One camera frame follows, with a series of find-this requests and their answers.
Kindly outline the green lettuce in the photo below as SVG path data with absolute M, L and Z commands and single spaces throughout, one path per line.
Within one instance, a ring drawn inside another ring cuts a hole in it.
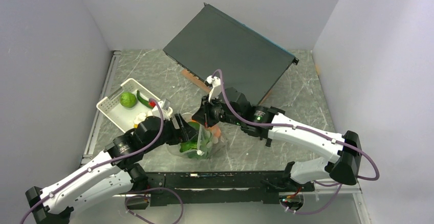
M 185 154 L 189 159 L 201 159 L 202 155 L 198 154 L 198 144 L 194 141 L 188 141 L 180 144 L 179 152 Z

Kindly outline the peach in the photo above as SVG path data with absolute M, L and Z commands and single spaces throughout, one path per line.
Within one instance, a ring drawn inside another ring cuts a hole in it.
M 212 133 L 212 136 L 219 139 L 221 137 L 221 129 L 219 126 L 215 125 L 213 127 L 210 128 L 210 132 Z

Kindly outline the polka dot zip bag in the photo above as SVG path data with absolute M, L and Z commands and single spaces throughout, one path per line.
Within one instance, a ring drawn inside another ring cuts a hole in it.
M 194 121 L 192 119 L 191 113 L 183 113 L 183 114 L 181 114 L 181 116 L 187 122 Z M 198 160 L 210 158 L 213 154 L 215 154 L 220 149 L 226 147 L 226 145 L 227 145 L 227 139 L 223 136 L 223 134 L 221 134 L 221 137 L 219 139 L 217 139 L 217 138 L 212 136 L 212 133 L 210 132 L 210 127 L 206 128 L 203 125 L 200 126 L 198 138 L 194 139 L 192 141 L 197 142 L 198 154 L 202 155 L 202 158 L 198 159 Z M 180 144 L 178 144 L 178 145 L 166 145 L 166 149 L 172 155 L 188 159 L 188 157 L 185 154 L 181 154 L 179 152 Z

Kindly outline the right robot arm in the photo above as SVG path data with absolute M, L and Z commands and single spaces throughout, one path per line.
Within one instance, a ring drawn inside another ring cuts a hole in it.
M 249 136 L 266 139 L 267 146 L 279 140 L 304 146 L 320 156 L 305 162 L 289 162 L 282 176 L 285 189 L 294 191 L 301 184 L 324 178 L 350 186 L 357 183 L 362 157 L 357 133 L 348 130 L 342 135 L 307 126 L 291 120 L 276 107 L 250 104 L 234 88 L 226 89 L 226 95 L 229 103 L 223 95 L 214 99 L 208 95 L 202 97 L 193 120 L 205 127 L 220 122 L 237 125 Z

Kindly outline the white mushrooms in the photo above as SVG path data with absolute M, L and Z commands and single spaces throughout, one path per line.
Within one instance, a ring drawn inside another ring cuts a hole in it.
M 136 115 L 136 117 L 133 120 L 134 128 L 137 128 L 141 122 L 145 121 L 147 117 L 152 115 L 153 115 L 152 111 L 148 111 L 146 113 L 139 113 L 138 115 Z

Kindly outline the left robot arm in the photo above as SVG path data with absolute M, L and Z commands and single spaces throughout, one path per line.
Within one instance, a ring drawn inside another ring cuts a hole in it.
M 45 188 L 26 191 L 30 210 L 37 223 L 69 223 L 85 209 L 120 193 L 141 193 L 147 175 L 138 164 L 144 154 L 167 144 L 177 145 L 198 135 L 181 115 L 162 120 L 147 117 L 137 128 L 118 136 L 90 162 L 64 179 Z

